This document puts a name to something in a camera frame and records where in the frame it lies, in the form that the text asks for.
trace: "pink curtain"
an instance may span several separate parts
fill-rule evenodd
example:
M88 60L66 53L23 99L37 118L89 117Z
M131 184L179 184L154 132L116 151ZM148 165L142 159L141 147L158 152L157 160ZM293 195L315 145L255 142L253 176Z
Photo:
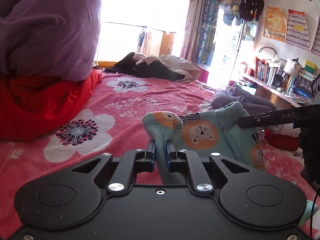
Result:
M202 8L204 0L190 0L181 57L196 62L196 49L200 40Z
M144 38L141 45L140 53L149 56L151 50L151 42L152 42L152 28L147 27L145 29Z

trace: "lion print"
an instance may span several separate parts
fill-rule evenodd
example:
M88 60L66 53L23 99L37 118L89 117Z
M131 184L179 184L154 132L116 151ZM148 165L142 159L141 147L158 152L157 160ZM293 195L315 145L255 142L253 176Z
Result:
M209 121L186 123L182 129L182 140L192 149L209 149L219 140L215 126Z
M250 159L258 169L265 169L263 153L260 144L256 144L250 151Z
M169 127L170 129L174 129L180 121L180 118L171 112L154 112L153 115L159 123L165 127Z

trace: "black circular pad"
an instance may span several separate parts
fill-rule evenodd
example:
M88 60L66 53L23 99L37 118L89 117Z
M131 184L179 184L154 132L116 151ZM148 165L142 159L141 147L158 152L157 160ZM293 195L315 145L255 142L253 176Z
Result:
M81 224L99 207L101 191L91 173L71 168L33 180L19 189L14 205L24 224L64 229Z
M65 185L47 186L38 193L38 201L49 207L66 205L73 200L74 197L74 190Z
M236 220L259 228L280 228L298 223L306 197L296 185L266 172L229 174L219 202Z
M252 203L263 207L276 206L284 199L282 191L270 185L253 186L246 195Z

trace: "hanging banner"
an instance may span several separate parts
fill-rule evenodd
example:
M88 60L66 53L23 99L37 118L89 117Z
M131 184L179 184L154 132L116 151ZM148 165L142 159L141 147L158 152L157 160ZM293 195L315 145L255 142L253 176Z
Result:
M313 45L311 48L311 52L320 56L320 22L319 22L319 16L318 16L318 25L317 25L317 31L315 40L313 41Z
M287 22L281 8L266 8L266 20L264 24L263 36L276 41L285 40Z
M299 48L309 50L309 36L304 12L289 9L285 42Z
M208 43L209 29L213 20L214 4L217 0L204 0L204 7L202 11L202 21L200 30L200 40L196 52L196 63L200 63L201 56Z

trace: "pink bedsheet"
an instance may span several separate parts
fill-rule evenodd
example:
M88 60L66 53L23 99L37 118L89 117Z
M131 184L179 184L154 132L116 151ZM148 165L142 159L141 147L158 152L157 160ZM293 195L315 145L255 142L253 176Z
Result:
M21 226L13 200L26 182L102 152L121 156L127 150L145 148L149 138L141 118L146 113L170 111L184 115L205 111L214 91L200 82L181 84L103 74L103 82L96 86L86 108L60 130L31 144L0 142L0 236L8 238ZM266 142L262 146L267 172L296 181L307 198L313 200L314 190L300 176L303 160ZM153 172L139 174L138 183L161 181ZM319 221L317 212L314 235Z

